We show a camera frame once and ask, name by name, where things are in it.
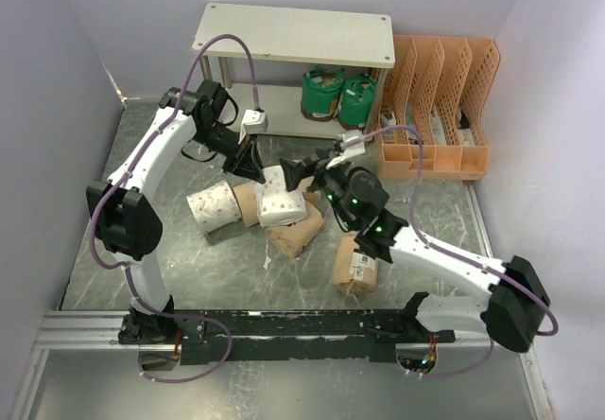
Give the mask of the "white dotted paper roll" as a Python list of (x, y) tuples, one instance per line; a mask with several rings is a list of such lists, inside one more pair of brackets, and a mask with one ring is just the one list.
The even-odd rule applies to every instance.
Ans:
[(254, 185), (257, 217), (262, 227), (290, 225), (306, 218), (307, 210), (300, 190), (286, 190), (281, 166), (263, 169), (265, 182)]

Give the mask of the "green torn roll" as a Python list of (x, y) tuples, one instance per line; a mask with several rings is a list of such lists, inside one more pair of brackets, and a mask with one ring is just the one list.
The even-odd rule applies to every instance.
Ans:
[(334, 119), (344, 85), (344, 70), (315, 66), (302, 76), (301, 112), (305, 119)]

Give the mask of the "green roll with brown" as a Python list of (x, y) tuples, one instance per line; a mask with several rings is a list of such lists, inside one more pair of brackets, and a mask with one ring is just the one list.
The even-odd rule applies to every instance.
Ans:
[(376, 81), (369, 74), (347, 79), (337, 106), (337, 121), (345, 130), (363, 130), (372, 108)]

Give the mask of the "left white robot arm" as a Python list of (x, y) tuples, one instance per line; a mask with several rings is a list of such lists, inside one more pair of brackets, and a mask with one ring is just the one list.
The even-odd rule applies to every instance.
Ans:
[(265, 180), (257, 135), (268, 127), (266, 113), (255, 100), (244, 112), (240, 130), (233, 131), (220, 120), (231, 101), (220, 83), (208, 79), (194, 92), (169, 89), (124, 164), (107, 180), (87, 186), (91, 255), (106, 270), (123, 270), (131, 292), (129, 313), (118, 334), (122, 344), (164, 343), (177, 330), (173, 297), (157, 256), (164, 227), (152, 199), (185, 144), (195, 141), (224, 156), (227, 173), (258, 183)]

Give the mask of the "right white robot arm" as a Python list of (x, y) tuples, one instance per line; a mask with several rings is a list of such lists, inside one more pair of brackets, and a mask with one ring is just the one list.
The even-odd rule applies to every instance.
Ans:
[(415, 228), (387, 208), (389, 193), (378, 177), (354, 167), (331, 150), (317, 150), (300, 161), (281, 160), (287, 190), (309, 178), (335, 216), (366, 255), (387, 263), (429, 271), (471, 296), (470, 302), (424, 298), (401, 320), (403, 335), (423, 341), (432, 331), (485, 333), (516, 353), (529, 350), (551, 315), (550, 300), (538, 273), (521, 256), (509, 261), (463, 251)]

